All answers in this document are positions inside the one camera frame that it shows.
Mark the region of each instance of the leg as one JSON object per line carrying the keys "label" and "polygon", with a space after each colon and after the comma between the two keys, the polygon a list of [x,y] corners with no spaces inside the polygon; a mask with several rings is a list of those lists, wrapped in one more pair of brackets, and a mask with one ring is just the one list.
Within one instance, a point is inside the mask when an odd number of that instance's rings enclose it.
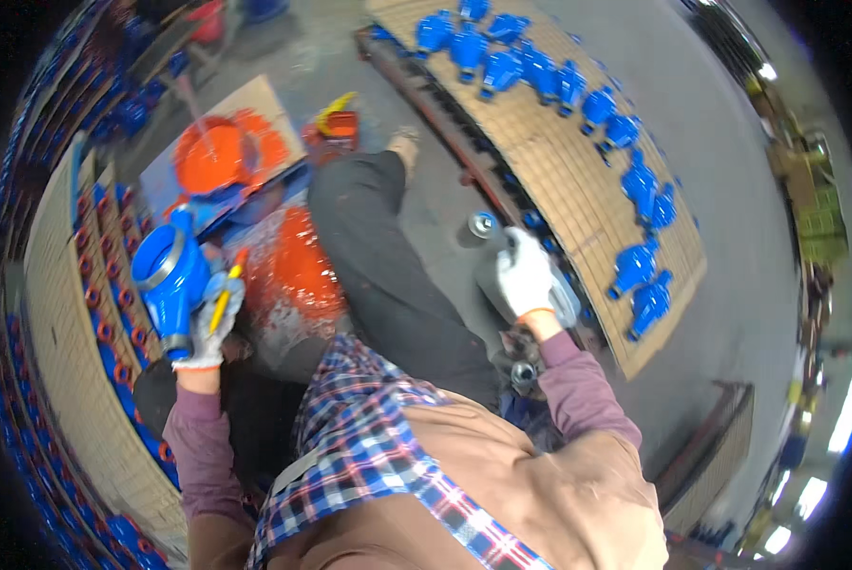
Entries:
{"label": "leg", "polygon": [[500,382],[483,341],[432,283],[400,231],[404,165],[395,152],[330,162],[309,188],[319,244],[360,337],[411,376],[496,411]]}

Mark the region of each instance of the orange paint bucket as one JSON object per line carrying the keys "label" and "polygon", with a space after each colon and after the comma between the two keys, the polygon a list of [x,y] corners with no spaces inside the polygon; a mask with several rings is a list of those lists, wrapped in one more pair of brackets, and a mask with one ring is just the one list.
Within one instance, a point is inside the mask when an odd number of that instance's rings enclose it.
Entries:
{"label": "orange paint bucket", "polygon": [[185,193],[204,196],[233,184],[248,186],[257,164],[253,140],[224,117],[205,117],[204,126],[207,140],[192,123],[173,152],[173,169]]}

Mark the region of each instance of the blue plaid shirt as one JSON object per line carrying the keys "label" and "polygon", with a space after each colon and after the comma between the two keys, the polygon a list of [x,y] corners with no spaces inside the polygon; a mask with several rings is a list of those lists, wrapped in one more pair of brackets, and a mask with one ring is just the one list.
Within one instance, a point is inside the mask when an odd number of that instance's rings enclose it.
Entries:
{"label": "blue plaid shirt", "polygon": [[352,336],[339,335],[300,406],[300,454],[307,469],[275,485],[261,508],[247,569],[264,566],[277,544],[331,513],[391,494],[413,494],[486,568],[549,568],[449,479],[413,437],[405,406],[449,404]]}

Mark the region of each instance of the white work glove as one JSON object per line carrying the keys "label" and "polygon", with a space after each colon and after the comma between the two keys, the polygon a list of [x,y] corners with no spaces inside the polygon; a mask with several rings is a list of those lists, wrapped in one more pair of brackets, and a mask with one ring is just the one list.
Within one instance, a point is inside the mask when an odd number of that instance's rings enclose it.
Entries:
{"label": "white work glove", "polygon": [[[246,298],[246,284],[242,279],[231,279],[228,273],[226,271],[216,273],[207,282],[204,288],[204,303],[192,313],[192,357],[173,361],[174,371],[206,371],[220,368],[223,364],[224,353],[221,352],[220,346],[224,338],[233,330],[239,307]],[[230,292],[230,298],[227,301],[224,316],[221,317],[220,324],[212,335],[208,333],[208,327],[211,325],[211,317],[217,306],[217,298],[225,287]]]}
{"label": "white work glove", "polygon": [[555,313],[549,301],[553,273],[549,256],[540,242],[520,228],[505,228],[508,247],[495,260],[499,291],[520,321],[526,314],[545,310]]}

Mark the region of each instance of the concrete floor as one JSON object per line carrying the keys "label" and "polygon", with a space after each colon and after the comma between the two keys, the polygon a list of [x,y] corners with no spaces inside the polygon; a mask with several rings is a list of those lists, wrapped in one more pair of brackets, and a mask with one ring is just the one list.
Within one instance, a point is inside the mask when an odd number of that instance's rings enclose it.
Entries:
{"label": "concrete floor", "polygon": [[[709,271],[670,342],[631,383],[602,362],[616,397],[644,434],[641,459],[655,476],[716,402],[710,381],[756,386],[749,460],[727,496],[744,522],[776,452],[776,434],[794,368],[798,280],[784,206],[763,153],[758,123],[729,76],[665,0],[538,3],[580,35],[592,57],[622,80],[637,114],[657,136],[701,224]],[[198,95],[210,108],[251,77],[268,74],[296,125],[334,97],[360,92],[367,150],[397,125],[423,133],[420,159],[401,214],[430,276],[491,352],[497,319],[473,282],[479,251],[455,242],[465,216],[483,206],[457,182],[459,167],[411,108],[369,64],[350,32],[367,21],[362,3],[295,2],[273,22],[246,28]],[[148,128],[119,158],[134,180],[189,122],[166,97]],[[771,441],[770,445],[762,442]]]}

